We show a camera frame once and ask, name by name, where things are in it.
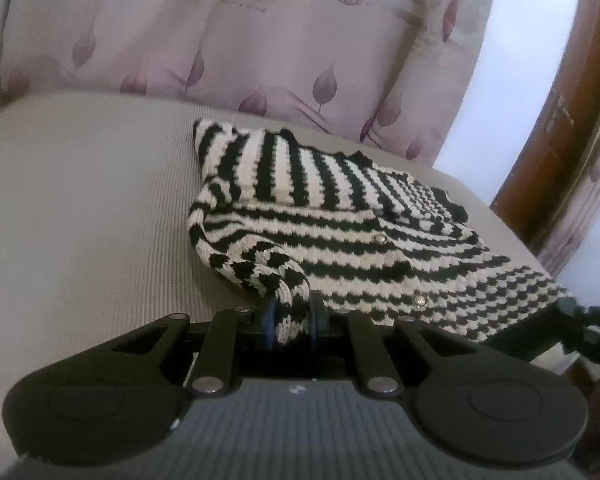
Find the knitted fabric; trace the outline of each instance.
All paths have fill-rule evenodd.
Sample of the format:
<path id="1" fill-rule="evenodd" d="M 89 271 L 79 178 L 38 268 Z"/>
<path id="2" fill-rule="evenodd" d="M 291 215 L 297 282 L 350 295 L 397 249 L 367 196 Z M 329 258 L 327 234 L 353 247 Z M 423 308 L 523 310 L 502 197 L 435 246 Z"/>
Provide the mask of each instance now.
<path id="1" fill-rule="evenodd" d="M 491 253 L 464 208 L 360 152 L 301 146 L 288 130 L 197 121 L 203 188 L 189 211 L 200 259 L 278 300 L 276 339 L 307 333 L 309 293 L 391 325 L 412 316 L 484 341 L 566 296 Z"/>

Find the black and white knitted garment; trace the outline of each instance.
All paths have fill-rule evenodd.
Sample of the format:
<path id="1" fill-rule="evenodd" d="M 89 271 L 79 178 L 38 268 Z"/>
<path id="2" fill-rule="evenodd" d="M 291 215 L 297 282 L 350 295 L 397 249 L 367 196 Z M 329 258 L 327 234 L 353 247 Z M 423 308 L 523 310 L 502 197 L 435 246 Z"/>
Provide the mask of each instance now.
<path id="1" fill-rule="evenodd" d="M 279 344 L 308 331 L 311 290 L 376 323 L 409 315 L 476 341 L 567 295 L 491 253 L 446 192 L 360 152 L 210 121 L 193 134 L 203 188 L 191 243 L 231 282 L 277 298 Z"/>

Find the folded cardigan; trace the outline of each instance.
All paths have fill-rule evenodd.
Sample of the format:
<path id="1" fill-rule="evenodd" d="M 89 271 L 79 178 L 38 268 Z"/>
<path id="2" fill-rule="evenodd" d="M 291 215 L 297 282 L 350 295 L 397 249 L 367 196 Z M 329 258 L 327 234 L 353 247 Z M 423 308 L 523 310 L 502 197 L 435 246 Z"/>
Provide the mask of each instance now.
<path id="1" fill-rule="evenodd" d="M 411 316 L 484 341 L 568 293 L 493 254 L 462 206 L 360 152 L 325 153 L 279 132 L 197 121 L 203 188 L 189 211 L 200 259 L 275 297 L 275 335 L 308 333 L 310 292 L 392 325 Z"/>

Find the gold button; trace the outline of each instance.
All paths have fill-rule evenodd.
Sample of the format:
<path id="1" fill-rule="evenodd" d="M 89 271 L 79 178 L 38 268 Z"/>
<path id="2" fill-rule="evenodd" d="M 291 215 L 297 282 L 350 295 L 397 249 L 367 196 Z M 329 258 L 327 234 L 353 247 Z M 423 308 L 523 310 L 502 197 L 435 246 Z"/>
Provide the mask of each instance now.
<path id="1" fill-rule="evenodd" d="M 427 297 L 423 294 L 414 294 L 413 295 L 413 303 L 416 306 L 426 306 L 427 305 Z"/>

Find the beige surface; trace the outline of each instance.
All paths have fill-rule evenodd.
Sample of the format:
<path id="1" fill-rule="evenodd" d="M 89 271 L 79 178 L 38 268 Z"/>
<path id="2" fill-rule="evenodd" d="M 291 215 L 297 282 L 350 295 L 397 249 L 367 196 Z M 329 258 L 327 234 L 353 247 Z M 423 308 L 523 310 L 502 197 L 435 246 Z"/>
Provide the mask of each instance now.
<path id="1" fill-rule="evenodd" d="M 170 312 L 207 320 L 242 300 L 192 258 L 186 211 L 199 187 L 195 118 L 228 114 L 130 96 L 58 94 L 0 112 L 0 407 L 23 375 Z M 233 115 L 243 126 L 269 125 Z M 298 139 L 350 142 L 293 128 Z M 463 204 L 495 251 L 533 256 L 459 182 L 387 153 Z M 0 420 L 0 470 L 14 459 Z"/>

